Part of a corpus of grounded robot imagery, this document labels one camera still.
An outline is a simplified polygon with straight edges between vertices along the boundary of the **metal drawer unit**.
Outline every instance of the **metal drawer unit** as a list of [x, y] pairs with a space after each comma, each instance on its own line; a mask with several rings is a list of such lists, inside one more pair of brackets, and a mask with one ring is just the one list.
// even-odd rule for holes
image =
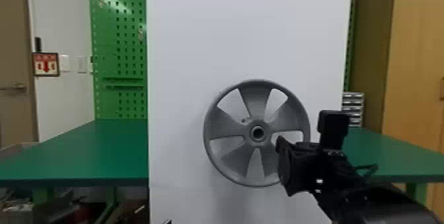
[[342, 93], [342, 111], [350, 115], [351, 127], [362, 127], [364, 114], [364, 93]]

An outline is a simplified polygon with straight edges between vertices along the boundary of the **wooden cabinet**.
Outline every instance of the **wooden cabinet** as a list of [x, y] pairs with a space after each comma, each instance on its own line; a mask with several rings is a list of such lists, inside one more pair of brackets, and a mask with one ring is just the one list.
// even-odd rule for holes
[[[357, 0], [355, 29], [351, 90], [365, 93], [364, 127], [444, 152], [444, 0]], [[443, 198], [444, 186], [429, 187], [442, 219]]]

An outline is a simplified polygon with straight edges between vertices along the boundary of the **black robotic arm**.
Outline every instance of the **black robotic arm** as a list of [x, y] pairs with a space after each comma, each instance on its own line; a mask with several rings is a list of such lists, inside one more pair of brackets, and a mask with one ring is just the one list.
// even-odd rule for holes
[[393, 185], [368, 183], [377, 165], [350, 164], [341, 151], [348, 123], [348, 115], [324, 110], [319, 114], [319, 143], [292, 144], [278, 137], [278, 173], [287, 195], [310, 192], [323, 212], [338, 224], [441, 223], [430, 210]]

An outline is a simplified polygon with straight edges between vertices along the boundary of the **green pegboard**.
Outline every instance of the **green pegboard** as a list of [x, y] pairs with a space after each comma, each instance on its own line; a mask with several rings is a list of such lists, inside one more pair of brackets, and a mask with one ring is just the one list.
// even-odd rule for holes
[[147, 118], [146, 0], [90, 0], [96, 119]]
[[344, 73], [344, 91], [350, 91], [350, 74], [352, 70], [353, 45], [355, 37], [356, 0], [350, 1], [350, 19], [348, 26], [346, 68]]

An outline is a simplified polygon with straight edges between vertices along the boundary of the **table leg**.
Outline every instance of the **table leg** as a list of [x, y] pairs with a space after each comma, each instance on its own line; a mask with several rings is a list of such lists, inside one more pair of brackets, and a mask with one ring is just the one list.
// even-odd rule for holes
[[106, 208], [94, 224], [105, 223], [117, 205], [117, 188], [106, 189]]
[[34, 204], [44, 204], [54, 198], [54, 188], [40, 188], [32, 190]]
[[427, 204], [427, 184], [406, 184], [406, 194], [422, 205]]

